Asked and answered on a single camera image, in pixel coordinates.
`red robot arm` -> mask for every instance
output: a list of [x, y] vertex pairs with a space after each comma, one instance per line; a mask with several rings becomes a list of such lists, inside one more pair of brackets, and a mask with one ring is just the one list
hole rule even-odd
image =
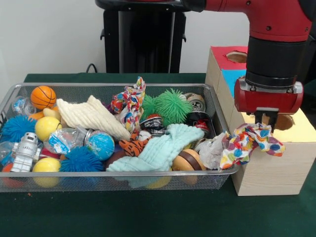
[[243, 12], [250, 22], [247, 71], [235, 84], [240, 112], [270, 116], [297, 112], [303, 86], [296, 82], [316, 0], [182, 0], [194, 11]]

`white cloth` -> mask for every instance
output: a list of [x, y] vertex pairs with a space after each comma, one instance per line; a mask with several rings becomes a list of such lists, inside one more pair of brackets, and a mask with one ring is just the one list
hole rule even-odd
[[61, 117], [69, 127], [81, 125], [84, 128], [101, 130], [113, 136], [116, 140], [129, 140], [130, 133], [101, 104], [101, 101], [91, 95], [87, 102], [70, 104], [63, 99], [57, 99]]

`green spiky ball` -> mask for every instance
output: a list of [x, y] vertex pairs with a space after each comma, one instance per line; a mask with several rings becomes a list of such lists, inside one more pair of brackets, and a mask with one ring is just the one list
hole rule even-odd
[[163, 118], [163, 125], [183, 123], [187, 114], [192, 112], [192, 105], [180, 99], [181, 92], [171, 89], [167, 90], [155, 99], [156, 113]]
[[156, 112], [155, 100], [156, 100], [155, 97], [145, 95], [143, 105], [142, 105], [144, 109], [144, 113], [142, 115], [141, 120], [146, 120], [149, 115], [155, 114]]

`white robot toy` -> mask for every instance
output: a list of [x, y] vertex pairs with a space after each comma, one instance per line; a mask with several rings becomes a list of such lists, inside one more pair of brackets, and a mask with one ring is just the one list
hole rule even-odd
[[25, 133], [21, 142], [14, 143], [12, 157], [15, 159], [11, 172], [30, 172], [33, 162], [39, 160], [40, 152], [37, 135], [33, 132]]

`wooden box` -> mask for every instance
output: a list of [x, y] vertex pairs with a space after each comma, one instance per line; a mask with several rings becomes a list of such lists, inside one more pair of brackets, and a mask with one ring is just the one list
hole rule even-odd
[[[243, 123], [254, 123], [254, 116], [234, 106], [232, 91], [246, 64], [230, 61], [227, 54], [233, 51], [247, 53], [246, 47], [211, 47], [205, 79], [216, 91], [230, 133]], [[257, 148], [250, 162], [232, 176], [239, 196], [299, 194], [316, 157], [316, 131], [299, 110], [292, 116], [279, 116], [274, 137], [285, 145], [283, 156], [273, 157]]]

